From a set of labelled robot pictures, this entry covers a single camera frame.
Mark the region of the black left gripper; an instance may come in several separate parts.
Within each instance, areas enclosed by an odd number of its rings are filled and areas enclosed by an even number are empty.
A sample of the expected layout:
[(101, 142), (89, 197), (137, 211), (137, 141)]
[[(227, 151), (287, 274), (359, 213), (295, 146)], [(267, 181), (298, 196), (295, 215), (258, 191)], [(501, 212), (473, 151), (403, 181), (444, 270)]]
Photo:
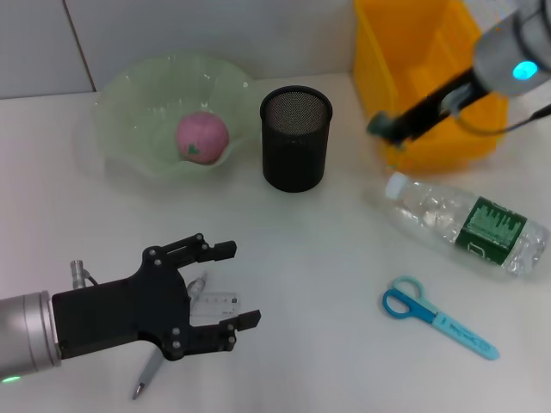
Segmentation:
[(167, 360), (231, 352), (236, 333), (257, 327), (259, 310), (217, 324), (192, 326), (179, 268), (232, 259), (234, 241), (209, 245), (201, 233), (144, 252), (139, 270), (125, 279), (52, 296), (61, 358), (95, 353), (131, 342), (157, 346)]

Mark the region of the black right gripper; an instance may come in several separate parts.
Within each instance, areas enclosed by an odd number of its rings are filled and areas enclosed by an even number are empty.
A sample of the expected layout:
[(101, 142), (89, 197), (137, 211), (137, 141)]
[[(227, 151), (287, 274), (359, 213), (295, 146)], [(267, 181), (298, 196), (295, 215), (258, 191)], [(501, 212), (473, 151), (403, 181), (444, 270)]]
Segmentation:
[(392, 130), (392, 143), (403, 145), (408, 140), (418, 139), (445, 120), (449, 115), (443, 109), (443, 100), (450, 93), (461, 88), (467, 90), (467, 97), (460, 104), (460, 109), (470, 106), (489, 94), (489, 90), (475, 76), (474, 69), (465, 70), (430, 92), (403, 114), (391, 117), (388, 122)]

